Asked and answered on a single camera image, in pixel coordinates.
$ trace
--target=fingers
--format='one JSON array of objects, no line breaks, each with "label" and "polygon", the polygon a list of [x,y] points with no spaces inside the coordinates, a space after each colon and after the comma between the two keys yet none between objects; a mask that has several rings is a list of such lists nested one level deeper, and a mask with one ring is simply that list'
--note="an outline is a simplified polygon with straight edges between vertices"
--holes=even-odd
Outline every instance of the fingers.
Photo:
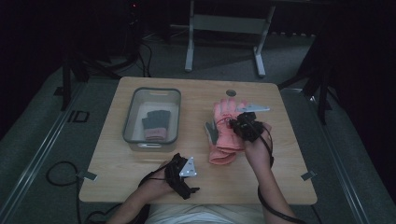
[{"label": "fingers", "polygon": [[220,116],[220,113],[221,113],[220,103],[215,102],[213,104],[213,114],[214,114],[215,118],[218,118]]},{"label": "fingers", "polygon": [[230,97],[227,100],[227,110],[232,112],[236,110],[236,101],[233,97]]},{"label": "fingers", "polygon": [[247,106],[247,104],[248,104],[248,101],[242,100],[236,109],[244,108]]}]

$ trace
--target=dark background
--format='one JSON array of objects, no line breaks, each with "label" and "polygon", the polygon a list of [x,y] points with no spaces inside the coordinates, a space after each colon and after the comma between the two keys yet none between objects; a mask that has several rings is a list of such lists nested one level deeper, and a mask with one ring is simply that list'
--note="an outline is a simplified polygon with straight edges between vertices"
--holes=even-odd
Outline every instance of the dark background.
[{"label": "dark background", "polygon": [[[216,4],[220,14],[265,17],[264,9],[245,4],[196,2],[198,11],[210,13]],[[132,3],[138,8],[131,8]],[[187,25],[189,7],[186,0],[1,0],[0,137],[47,77],[62,65],[64,55],[78,50],[103,61],[110,54],[121,55],[125,53],[123,47],[114,40],[123,39],[125,32],[130,32],[128,22],[136,20],[169,40],[169,24]],[[304,68],[321,67],[323,62],[331,66],[331,85],[393,200],[395,15],[393,1],[340,1],[330,5],[324,1],[285,1],[277,2],[270,28],[273,35],[317,37]],[[136,43],[128,43],[130,52]]]}]

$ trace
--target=metal stand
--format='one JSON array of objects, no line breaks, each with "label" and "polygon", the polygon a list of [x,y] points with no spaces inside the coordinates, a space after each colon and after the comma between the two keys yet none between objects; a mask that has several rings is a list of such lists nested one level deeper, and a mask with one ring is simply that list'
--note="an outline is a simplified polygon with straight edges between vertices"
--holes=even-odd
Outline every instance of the metal stand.
[{"label": "metal stand", "polygon": [[318,116],[322,124],[326,124],[325,110],[326,110],[326,98],[329,88],[330,75],[332,73],[332,66],[327,62],[322,62],[319,68],[311,69],[309,71],[302,71],[301,67],[297,76],[292,77],[277,87],[281,91],[287,88],[289,85],[300,81],[306,77],[309,77],[308,81],[303,87],[303,93],[305,96],[312,97],[315,92],[320,88],[319,99],[318,99]]},{"label": "metal stand", "polygon": [[108,77],[120,79],[121,77],[109,69],[105,68],[98,62],[86,57],[81,53],[66,53],[64,55],[64,64],[63,64],[63,89],[62,95],[64,98],[62,104],[62,111],[65,111],[67,106],[71,101],[71,71],[75,75],[77,81],[87,82],[90,79],[90,75],[88,74],[86,64],[89,66],[101,71]]},{"label": "metal stand", "polygon": [[257,65],[258,75],[261,77],[265,76],[265,69],[262,61],[262,47],[264,45],[265,38],[268,35],[268,29],[276,8],[275,6],[270,7],[266,19],[253,19],[194,14],[194,0],[190,0],[190,3],[189,45],[187,47],[185,65],[186,72],[192,71],[194,53],[193,32],[194,29],[196,29],[261,35],[258,46],[253,49],[253,54]]}]

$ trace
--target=person's left hand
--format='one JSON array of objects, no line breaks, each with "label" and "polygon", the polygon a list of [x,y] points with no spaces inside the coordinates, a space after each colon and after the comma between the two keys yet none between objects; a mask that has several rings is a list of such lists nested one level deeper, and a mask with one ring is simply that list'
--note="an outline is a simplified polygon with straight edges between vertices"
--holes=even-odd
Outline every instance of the person's left hand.
[{"label": "person's left hand", "polygon": [[[168,162],[164,161],[159,168],[165,166]],[[154,173],[137,190],[145,195],[145,200],[148,202],[174,191],[165,180],[165,169]]]}]

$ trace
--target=pink rubber glove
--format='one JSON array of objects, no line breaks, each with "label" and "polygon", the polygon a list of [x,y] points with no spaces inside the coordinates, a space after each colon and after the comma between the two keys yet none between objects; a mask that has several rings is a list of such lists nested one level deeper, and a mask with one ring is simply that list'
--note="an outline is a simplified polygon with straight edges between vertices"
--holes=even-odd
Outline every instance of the pink rubber glove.
[{"label": "pink rubber glove", "polygon": [[216,165],[224,165],[231,163],[236,158],[236,153],[226,153],[218,150],[216,147],[216,143],[218,142],[218,130],[216,126],[212,122],[209,124],[208,122],[205,123],[205,130],[207,137],[209,139],[209,162]]},{"label": "pink rubber glove", "polygon": [[219,103],[214,103],[214,121],[219,131],[219,139],[216,143],[218,150],[226,153],[244,150],[244,141],[233,132],[230,120],[236,119],[238,115],[242,114],[242,112],[236,111],[236,108],[243,108],[246,104],[246,101],[242,101],[241,104],[236,106],[236,101],[233,97],[221,99]]}]

